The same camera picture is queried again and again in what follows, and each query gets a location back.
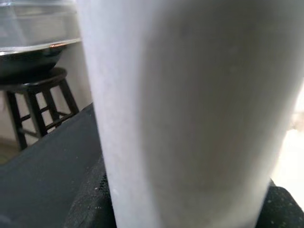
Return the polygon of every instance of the clear plastic container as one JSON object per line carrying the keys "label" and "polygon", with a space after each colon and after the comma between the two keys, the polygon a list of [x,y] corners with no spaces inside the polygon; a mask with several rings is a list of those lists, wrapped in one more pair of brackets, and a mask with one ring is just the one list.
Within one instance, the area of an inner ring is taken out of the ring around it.
{"label": "clear plastic container", "polygon": [[43,49],[79,38],[73,1],[0,0],[0,52]]}

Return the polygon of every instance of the black bar stool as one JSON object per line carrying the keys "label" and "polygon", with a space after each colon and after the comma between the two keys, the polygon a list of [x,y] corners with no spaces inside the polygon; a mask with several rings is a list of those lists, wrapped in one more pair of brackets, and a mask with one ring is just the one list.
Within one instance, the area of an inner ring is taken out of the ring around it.
{"label": "black bar stool", "polygon": [[[48,130],[53,127],[58,127],[65,120],[71,118],[79,112],[73,95],[66,81],[67,71],[63,68],[53,68],[52,70],[28,77],[13,77],[12,80],[0,81],[0,90],[4,90],[6,103],[8,106],[9,114],[13,123],[13,128],[17,143],[20,150],[25,149],[28,144],[25,134],[42,138],[48,133]],[[50,89],[59,86],[63,94],[66,104],[70,109],[70,113],[66,114],[59,112],[56,108],[53,96]],[[47,106],[40,109],[36,94],[42,93]],[[28,106],[29,114],[21,117],[18,108],[16,95],[21,94],[24,96]],[[52,123],[46,125],[42,113],[49,111]],[[22,127],[22,122],[31,119],[36,132],[31,132]]]}

